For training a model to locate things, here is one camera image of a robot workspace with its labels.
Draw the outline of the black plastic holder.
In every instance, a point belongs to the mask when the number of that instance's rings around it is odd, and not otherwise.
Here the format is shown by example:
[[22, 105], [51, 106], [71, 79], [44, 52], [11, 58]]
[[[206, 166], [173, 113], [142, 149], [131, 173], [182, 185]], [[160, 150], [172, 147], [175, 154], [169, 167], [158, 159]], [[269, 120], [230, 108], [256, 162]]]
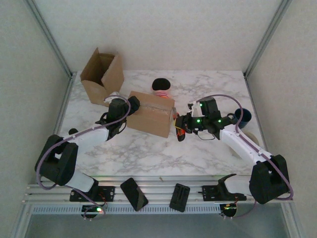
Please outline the black plastic holder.
[[177, 183], [169, 207], [182, 213], [185, 212], [189, 193], [190, 187]]

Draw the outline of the aluminium table edge rail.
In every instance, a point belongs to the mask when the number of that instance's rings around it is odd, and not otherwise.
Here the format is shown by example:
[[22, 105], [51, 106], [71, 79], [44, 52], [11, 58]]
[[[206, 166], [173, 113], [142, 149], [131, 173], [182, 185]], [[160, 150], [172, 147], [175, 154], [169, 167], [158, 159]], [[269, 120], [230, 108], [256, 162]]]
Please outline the aluminium table edge rail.
[[261, 122], [260, 122], [259, 114], [257, 112], [256, 104], [255, 104], [255, 101], [254, 101], [254, 97], [253, 97], [253, 94], [252, 94], [252, 91], [251, 91], [251, 88], [250, 88], [248, 80], [245, 77], [244, 77], [244, 79], [245, 79], [245, 84], [246, 84], [246, 87], [247, 87], [247, 90], [248, 90], [248, 94], [249, 94], [249, 97], [250, 97], [250, 100], [251, 100], [251, 104], [252, 104], [252, 107], [253, 107], [253, 110], [254, 110], [254, 114], [255, 114], [255, 117], [256, 117], [256, 120], [257, 120], [257, 124], [258, 124], [259, 131], [260, 131], [260, 134], [261, 134], [261, 139], [263, 141], [264, 149], [268, 151], [266, 138], [264, 136], [263, 127], [262, 127]]
[[74, 82], [76, 80], [76, 76], [77, 76], [77, 73], [74, 72], [72, 74], [72, 76], [70, 77], [70, 80], [68, 82], [68, 85], [67, 85], [67, 88], [66, 88], [66, 91], [65, 91], [65, 94], [63, 96], [63, 100], [62, 100], [62, 103], [61, 103], [61, 106], [60, 106], [60, 109], [58, 112], [58, 116], [57, 116], [57, 119], [56, 119], [56, 122], [55, 122], [55, 125], [53, 128], [53, 134], [60, 133], [62, 123], [63, 123], [64, 117], [65, 117], [67, 105], [68, 105], [68, 102], [70, 99], [71, 91], [72, 91], [72, 88], [74, 86]]

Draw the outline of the aluminium rail base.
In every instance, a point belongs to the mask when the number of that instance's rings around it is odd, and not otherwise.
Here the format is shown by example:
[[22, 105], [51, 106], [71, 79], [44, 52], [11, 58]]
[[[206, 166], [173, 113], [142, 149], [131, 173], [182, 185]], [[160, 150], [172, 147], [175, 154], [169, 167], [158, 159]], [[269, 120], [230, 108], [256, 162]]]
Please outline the aluminium rail base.
[[[95, 177], [100, 185], [114, 186], [114, 200], [112, 204], [128, 204], [120, 185], [129, 176]], [[149, 204], [169, 204], [174, 187], [177, 183], [190, 187], [189, 204], [203, 202], [202, 186], [216, 185], [220, 176], [162, 176], [163, 181], [156, 176], [136, 176], [135, 182], [147, 197]], [[37, 184], [27, 185], [22, 198], [22, 203], [29, 204], [62, 204], [68, 203], [71, 189], [64, 186], [56, 186], [51, 190], [43, 190]]]

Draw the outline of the dark blue mug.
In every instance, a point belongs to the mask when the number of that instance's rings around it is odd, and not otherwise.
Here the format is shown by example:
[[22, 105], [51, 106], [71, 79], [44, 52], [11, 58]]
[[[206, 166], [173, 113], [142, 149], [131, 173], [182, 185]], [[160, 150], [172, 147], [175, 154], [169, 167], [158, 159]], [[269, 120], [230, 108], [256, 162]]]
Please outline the dark blue mug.
[[235, 123], [237, 123], [238, 120], [240, 119], [240, 117], [242, 116], [242, 119], [238, 124], [238, 127], [240, 129], [243, 129], [249, 123], [249, 121], [252, 119], [251, 112], [245, 108], [243, 108], [242, 110], [236, 109], [234, 113], [229, 113], [229, 114], [227, 114], [227, 116], [229, 118], [231, 118]]

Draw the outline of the black smartphone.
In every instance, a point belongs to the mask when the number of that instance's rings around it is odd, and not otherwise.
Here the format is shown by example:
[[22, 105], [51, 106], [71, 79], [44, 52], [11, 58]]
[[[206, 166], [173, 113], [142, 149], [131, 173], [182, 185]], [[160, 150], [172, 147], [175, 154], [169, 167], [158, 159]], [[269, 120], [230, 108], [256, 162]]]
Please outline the black smartphone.
[[136, 212], [148, 204], [148, 199], [133, 178], [123, 182], [120, 188]]

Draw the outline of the red black utility knife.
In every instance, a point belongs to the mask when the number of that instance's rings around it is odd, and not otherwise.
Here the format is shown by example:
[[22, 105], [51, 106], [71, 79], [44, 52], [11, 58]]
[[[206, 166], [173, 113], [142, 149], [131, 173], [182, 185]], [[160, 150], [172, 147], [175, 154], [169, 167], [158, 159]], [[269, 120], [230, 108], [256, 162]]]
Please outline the red black utility knife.
[[[173, 112], [173, 120], [176, 122], [176, 119], [179, 117], [179, 113], [177, 112], [176, 108], [172, 108]], [[175, 128], [176, 136], [179, 142], [183, 141], [185, 139], [185, 131], [183, 129]]]

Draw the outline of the controller board with green light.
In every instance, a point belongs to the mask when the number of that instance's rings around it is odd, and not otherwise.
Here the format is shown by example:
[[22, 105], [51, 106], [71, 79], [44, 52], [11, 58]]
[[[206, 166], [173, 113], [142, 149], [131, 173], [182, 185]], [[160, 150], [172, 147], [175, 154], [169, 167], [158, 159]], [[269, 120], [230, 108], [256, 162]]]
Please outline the controller board with green light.
[[98, 215], [103, 215], [104, 211], [95, 205], [83, 205], [81, 209], [81, 216], [84, 220], [93, 220]]
[[220, 204], [220, 216], [224, 219], [230, 218], [232, 219], [237, 213], [237, 205], [236, 203], [225, 203]]

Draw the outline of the brown cardboard box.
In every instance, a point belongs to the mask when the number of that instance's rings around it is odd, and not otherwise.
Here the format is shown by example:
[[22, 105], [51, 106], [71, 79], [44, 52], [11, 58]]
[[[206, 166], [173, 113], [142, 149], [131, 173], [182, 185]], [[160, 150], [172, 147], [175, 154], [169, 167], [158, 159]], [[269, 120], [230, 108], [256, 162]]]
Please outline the brown cardboard box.
[[104, 98], [119, 92], [124, 82], [120, 54], [100, 53], [96, 48], [80, 74], [81, 83], [92, 104], [108, 106]]
[[139, 109], [128, 116], [127, 126], [131, 129], [168, 138], [170, 132], [172, 108], [175, 101], [171, 98], [131, 91], [139, 102]]

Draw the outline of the aluminium frame post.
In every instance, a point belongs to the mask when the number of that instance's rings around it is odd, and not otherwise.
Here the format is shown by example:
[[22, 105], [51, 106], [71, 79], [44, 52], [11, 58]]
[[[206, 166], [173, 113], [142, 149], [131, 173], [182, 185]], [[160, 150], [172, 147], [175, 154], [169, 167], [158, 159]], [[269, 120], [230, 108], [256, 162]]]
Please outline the aluminium frame post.
[[288, 7], [290, 6], [293, 0], [281, 0], [278, 5], [268, 27], [266, 28], [254, 54], [252, 55], [246, 69], [243, 72], [244, 78], [247, 81], [251, 76], [252, 72], [256, 68], [261, 56], [263, 55], [265, 49], [267, 48], [270, 40], [272, 39], [276, 29], [278, 28], [280, 22], [283, 19]]
[[46, 38], [46, 41], [48, 42], [49, 46], [53, 50], [54, 55], [56, 56], [59, 64], [61, 65], [63, 71], [67, 75], [68, 78], [72, 78], [73, 72], [70, 69], [68, 63], [65, 60], [64, 55], [62, 54], [59, 46], [56, 43], [56, 40], [54, 39], [51, 30], [49, 29], [42, 13], [40, 12], [36, 1], [35, 0], [23, 0], [26, 6], [31, 11], [33, 17], [35, 18], [35, 21], [37, 25], [39, 26], [41, 32], [43, 33], [44, 37]]

